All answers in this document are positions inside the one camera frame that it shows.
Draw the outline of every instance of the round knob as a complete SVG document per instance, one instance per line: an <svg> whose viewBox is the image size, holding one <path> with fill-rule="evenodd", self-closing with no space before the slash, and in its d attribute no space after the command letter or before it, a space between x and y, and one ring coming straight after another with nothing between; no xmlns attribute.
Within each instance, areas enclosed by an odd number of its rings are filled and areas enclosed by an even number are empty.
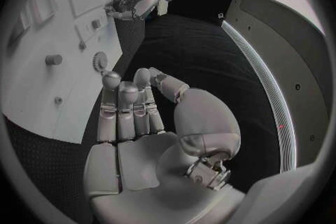
<svg viewBox="0 0 336 224"><path fill-rule="evenodd" d="M45 57L45 63L48 66L58 66L62 63L63 57L60 54L48 55Z"/></svg>
<svg viewBox="0 0 336 224"><path fill-rule="evenodd" d="M108 66L108 57L104 52L97 52L94 55L93 64L94 69L98 72L101 72Z"/></svg>
<svg viewBox="0 0 336 224"><path fill-rule="evenodd" d="M138 99L138 88L133 82L123 81L119 86L119 98L122 104L131 105Z"/></svg>
<svg viewBox="0 0 336 224"><path fill-rule="evenodd" d="M113 91L119 86L121 80L122 78L118 73L111 71L104 74L104 76L102 77L102 84L105 89Z"/></svg>
<svg viewBox="0 0 336 224"><path fill-rule="evenodd" d="M151 73L147 68L140 68L134 75L133 82L139 89L143 89L146 86L150 86Z"/></svg>

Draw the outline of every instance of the led light strip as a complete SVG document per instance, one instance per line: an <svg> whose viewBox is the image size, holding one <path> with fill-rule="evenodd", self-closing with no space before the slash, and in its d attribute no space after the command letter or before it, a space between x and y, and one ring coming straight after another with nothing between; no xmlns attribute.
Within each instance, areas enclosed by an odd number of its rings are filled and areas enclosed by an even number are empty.
<svg viewBox="0 0 336 224"><path fill-rule="evenodd" d="M236 43L236 45L243 52L247 60L250 62L266 91L277 125L281 159L280 172L295 170L295 131L290 111L276 79L274 78L264 61L258 55L258 53L239 32L237 32L226 21L223 22L222 28Z"/></svg>

